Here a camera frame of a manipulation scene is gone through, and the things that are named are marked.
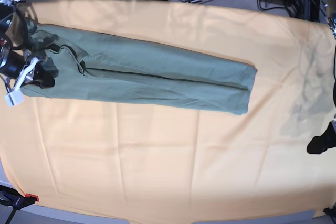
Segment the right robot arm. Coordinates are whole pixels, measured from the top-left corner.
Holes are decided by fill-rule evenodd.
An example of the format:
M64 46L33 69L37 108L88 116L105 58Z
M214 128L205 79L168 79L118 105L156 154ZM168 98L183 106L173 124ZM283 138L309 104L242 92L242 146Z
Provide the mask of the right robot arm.
M15 80L15 87L28 84L42 89L55 85L56 71L47 70L44 65L48 58L44 51L56 49L58 36L46 36L43 39L33 38L28 31L28 24L23 13L18 9L22 0L1 0L1 78L7 91L11 91L10 81ZM6 32L9 30L13 17L17 16L20 45L13 44Z

